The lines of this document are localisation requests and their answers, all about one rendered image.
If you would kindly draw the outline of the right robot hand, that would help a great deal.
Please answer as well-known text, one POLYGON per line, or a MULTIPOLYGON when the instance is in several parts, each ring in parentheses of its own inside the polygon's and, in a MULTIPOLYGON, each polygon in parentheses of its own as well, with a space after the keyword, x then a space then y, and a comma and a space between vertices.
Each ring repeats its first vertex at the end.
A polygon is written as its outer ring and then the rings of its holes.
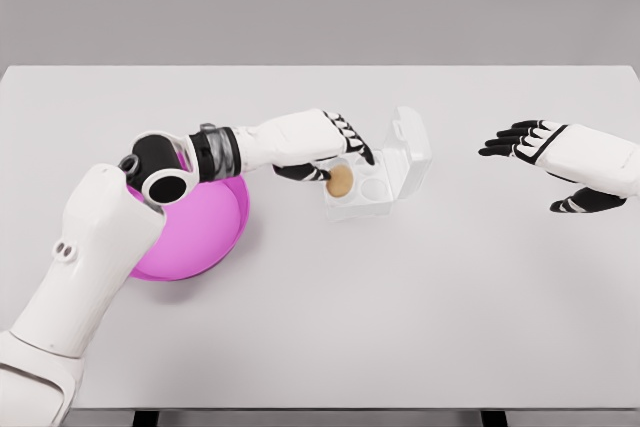
POLYGON ((551 204, 555 213, 596 213, 620 207, 633 197, 622 198, 590 188, 577 179, 577 161, 581 153, 577 127, 549 120, 527 120, 496 133, 479 150, 481 156, 517 158, 543 169, 549 175, 583 187, 551 204))

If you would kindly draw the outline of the pink round bowl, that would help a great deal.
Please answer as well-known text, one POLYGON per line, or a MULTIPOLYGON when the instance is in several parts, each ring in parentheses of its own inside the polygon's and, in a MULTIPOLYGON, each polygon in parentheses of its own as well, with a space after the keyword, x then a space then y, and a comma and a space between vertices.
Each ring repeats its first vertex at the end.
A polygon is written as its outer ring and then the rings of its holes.
POLYGON ((241 176, 199 184, 164 212, 161 236, 133 268, 133 278, 178 281, 222 261, 248 222, 249 190, 241 176))

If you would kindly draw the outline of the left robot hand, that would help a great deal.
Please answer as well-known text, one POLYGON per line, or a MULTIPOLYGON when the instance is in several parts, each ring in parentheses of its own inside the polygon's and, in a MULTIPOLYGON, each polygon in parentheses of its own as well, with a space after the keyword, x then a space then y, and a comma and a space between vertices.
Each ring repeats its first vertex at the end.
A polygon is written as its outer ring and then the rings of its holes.
POLYGON ((296 181, 328 181, 331 173, 318 166, 347 153, 375 164, 371 148, 355 128, 338 114, 311 109, 271 119, 257 127, 257 153, 262 164, 296 181))

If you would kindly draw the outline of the brown egg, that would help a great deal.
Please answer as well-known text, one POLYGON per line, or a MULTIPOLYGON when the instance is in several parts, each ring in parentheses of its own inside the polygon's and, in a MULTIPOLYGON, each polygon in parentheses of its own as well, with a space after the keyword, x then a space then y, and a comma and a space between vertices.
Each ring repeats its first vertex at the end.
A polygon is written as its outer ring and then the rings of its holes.
POLYGON ((326 182, 327 192, 334 198, 342 198, 349 194, 354 184, 351 168, 346 164, 336 164, 329 170, 330 178, 326 182))

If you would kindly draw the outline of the clear plastic egg box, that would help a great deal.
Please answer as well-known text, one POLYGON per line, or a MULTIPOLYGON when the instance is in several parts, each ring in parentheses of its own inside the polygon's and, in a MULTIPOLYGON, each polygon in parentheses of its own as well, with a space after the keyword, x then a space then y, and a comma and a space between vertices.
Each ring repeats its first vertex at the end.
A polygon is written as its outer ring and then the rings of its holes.
POLYGON ((370 165, 357 153, 328 159, 320 168, 350 172, 352 183, 342 197, 324 193, 332 221, 387 215, 396 201, 413 195, 432 162, 432 149, 420 113, 406 106, 395 109, 383 146, 372 151, 370 165))

